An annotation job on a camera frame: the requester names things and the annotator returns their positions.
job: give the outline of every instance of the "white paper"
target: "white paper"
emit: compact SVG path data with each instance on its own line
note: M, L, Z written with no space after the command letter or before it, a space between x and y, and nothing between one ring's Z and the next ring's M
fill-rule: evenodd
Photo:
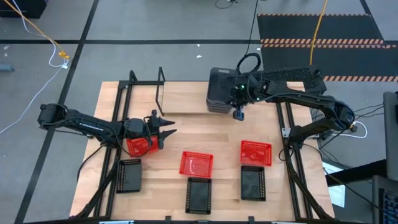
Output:
M322 164L325 170L329 174L342 170L338 167L327 164L326 162L322 162ZM345 198L346 198L346 187L344 185L329 187L329 194L330 194L330 200L333 205L337 205L344 208Z

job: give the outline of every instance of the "red plastic basket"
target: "red plastic basket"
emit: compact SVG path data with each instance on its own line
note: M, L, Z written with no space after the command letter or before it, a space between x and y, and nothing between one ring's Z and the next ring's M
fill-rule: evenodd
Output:
M242 140L241 163L257 166L271 166L272 145L263 142Z
M187 151L182 152L180 174L211 178L212 170L213 155Z
M156 152L159 150L157 147L157 137L152 136L150 138L152 140L152 145L147 152L147 154ZM130 156L132 158L134 157L140 157L145 154L145 152L148 150L148 141L144 138L139 138L139 139L126 139L127 147L129 148Z

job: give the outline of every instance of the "black plastic tray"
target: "black plastic tray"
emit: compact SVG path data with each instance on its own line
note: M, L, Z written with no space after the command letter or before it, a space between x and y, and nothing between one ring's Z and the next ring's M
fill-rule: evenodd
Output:
M266 201L266 179L263 167L242 166L242 200Z
M188 178L185 213L199 215L211 213L211 179Z
M140 159L119 161L118 187L116 193L141 190L142 167Z

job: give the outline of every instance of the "orange striped tape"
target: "orange striped tape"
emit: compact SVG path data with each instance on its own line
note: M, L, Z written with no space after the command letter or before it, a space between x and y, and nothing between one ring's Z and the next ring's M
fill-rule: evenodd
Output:
M289 14L289 13L259 13L257 16L320 16L320 14L305 13L305 14ZM323 16L369 16L368 14L324 14Z
M353 44L315 44L314 48L328 48L328 49L389 49L392 48L394 45L353 45ZM270 47L290 47L290 48L310 48L311 44L263 44L263 48L270 48Z
M397 76L325 76L324 81L340 81L340 82L398 82Z
M262 39L263 44L311 44L312 39ZM381 39L317 39L316 44L383 44Z

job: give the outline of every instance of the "wooden tabletop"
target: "wooden tabletop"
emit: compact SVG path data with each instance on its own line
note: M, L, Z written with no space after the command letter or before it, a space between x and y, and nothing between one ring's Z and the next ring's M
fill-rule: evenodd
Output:
M181 83L191 87L187 88L187 91L195 90L200 85L206 88L201 82L179 82L177 85ZM103 82L94 116L111 120L117 87L118 82ZM302 83L289 83L289 87L303 89ZM163 87L161 89L159 99L163 98ZM157 108L154 100L155 90L155 86L133 86L129 118L143 118ZM285 106L282 107L284 117L287 118ZM296 125L312 122L308 108L292 105L292 109ZM165 119L176 123L165 129L176 128L178 131L165 140L163 150L142 158L141 191L116 194L111 218L164 220L165 216L171 215L173 220L246 221L248 216L254 216L256 221L294 220L286 166L278 158L278 153L282 149L282 140L275 104L249 105L244 112L244 121L236 121L230 114L166 114ZM240 142L243 139L272 144L272 167L265 168L266 202L241 200L239 155ZM315 140L306 140L305 143L318 147ZM97 140L89 139L85 158L98 146ZM187 176L178 173L183 151L214 155L211 215L185 213ZM104 155L103 149L82 169L70 215L80 212L97 190ZM129 156L122 153L122 159L129 159ZM325 211L334 216L319 153L304 146L302 160L309 191ZM298 188L297 190L301 216L305 217L302 194ZM101 206L102 215L108 195L107 190Z

